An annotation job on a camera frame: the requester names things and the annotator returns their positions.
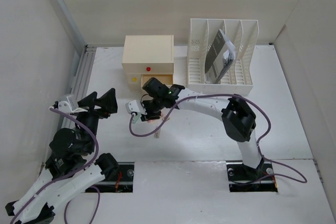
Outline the grey setup guide booklet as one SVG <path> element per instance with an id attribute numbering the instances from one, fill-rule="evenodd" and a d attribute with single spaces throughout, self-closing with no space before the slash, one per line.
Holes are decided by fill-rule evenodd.
<path id="1" fill-rule="evenodd" d="M 234 44 L 219 29 L 205 58 L 205 83 L 218 84 L 236 60 Z"/>

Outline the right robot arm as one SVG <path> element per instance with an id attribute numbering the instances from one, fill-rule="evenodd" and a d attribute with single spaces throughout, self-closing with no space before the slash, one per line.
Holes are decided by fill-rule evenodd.
<path id="1" fill-rule="evenodd" d="M 227 99 L 204 95 L 184 86 L 170 87 L 151 77 L 142 89 L 152 98 L 144 101 L 146 115 L 142 120 L 157 119 L 161 110 L 190 110 L 212 116 L 223 122 L 228 137 L 236 141 L 241 152 L 244 175 L 250 179 L 259 176 L 263 169 L 256 143 L 256 115 L 247 102 L 238 95 Z"/>

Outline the white plastic strip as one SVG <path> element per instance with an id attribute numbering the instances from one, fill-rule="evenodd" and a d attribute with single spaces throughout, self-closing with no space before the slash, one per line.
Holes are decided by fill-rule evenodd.
<path id="1" fill-rule="evenodd" d="M 161 133 L 161 130 L 157 130 L 155 133 L 154 133 L 154 137 L 155 138 L 160 138 L 160 133 Z"/>

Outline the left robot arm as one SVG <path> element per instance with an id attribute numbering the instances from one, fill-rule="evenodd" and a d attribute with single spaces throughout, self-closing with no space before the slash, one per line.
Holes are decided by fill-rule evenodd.
<path id="1" fill-rule="evenodd" d="M 12 223 L 51 223 L 58 208 L 95 183 L 117 176 L 118 162 L 110 153 L 99 154 L 97 140 L 99 120 L 118 111 L 115 92 L 111 88 L 101 97 L 93 92 L 79 101 L 66 94 L 50 106 L 75 126 L 55 133 L 37 180 L 20 200 L 5 206 Z"/>

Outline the cream drawer cabinet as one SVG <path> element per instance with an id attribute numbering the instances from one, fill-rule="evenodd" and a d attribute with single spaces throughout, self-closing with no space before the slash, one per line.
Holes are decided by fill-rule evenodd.
<path id="1" fill-rule="evenodd" d="M 174 75 L 174 36 L 127 35 L 122 66 L 132 91 L 142 91 L 142 86 L 151 77 L 171 86 Z"/>

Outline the green translucent case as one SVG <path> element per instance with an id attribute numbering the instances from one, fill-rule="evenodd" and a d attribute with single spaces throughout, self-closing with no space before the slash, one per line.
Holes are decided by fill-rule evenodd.
<path id="1" fill-rule="evenodd" d="M 141 118 L 140 115 L 135 115 L 132 119 L 132 124 L 135 124 Z"/>

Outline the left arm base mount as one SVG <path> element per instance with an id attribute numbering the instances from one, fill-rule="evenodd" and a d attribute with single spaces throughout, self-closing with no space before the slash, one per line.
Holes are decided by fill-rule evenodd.
<path id="1" fill-rule="evenodd" d="M 135 163 L 119 163 L 119 171 L 114 177 L 94 184 L 101 193 L 132 193 Z M 93 186 L 86 193 L 96 193 Z"/>

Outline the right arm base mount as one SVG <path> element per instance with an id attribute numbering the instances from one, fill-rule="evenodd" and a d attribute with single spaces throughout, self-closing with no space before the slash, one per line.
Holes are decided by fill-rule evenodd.
<path id="1" fill-rule="evenodd" d="M 228 186 L 231 193 L 273 192 L 277 193 L 277 183 L 270 162 L 261 162 L 257 169 L 252 169 L 242 161 L 226 163 Z"/>

